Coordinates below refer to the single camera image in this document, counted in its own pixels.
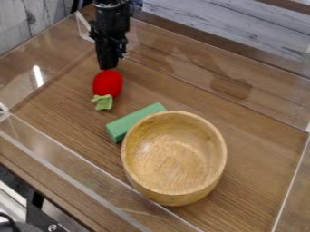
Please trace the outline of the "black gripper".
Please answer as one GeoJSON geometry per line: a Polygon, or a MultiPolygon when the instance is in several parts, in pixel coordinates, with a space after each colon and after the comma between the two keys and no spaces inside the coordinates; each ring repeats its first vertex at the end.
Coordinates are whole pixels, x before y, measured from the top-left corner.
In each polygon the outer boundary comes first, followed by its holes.
{"type": "Polygon", "coordinates": [[[100,70],[107,70],[106,45],[110,46],[110,68],[118,66],[127,53],[126,33],[130,31],[132,3],[130,0],[94,0],[96,20],[91,21],[90,36],[96,42],[96,58],[100,70]]]}

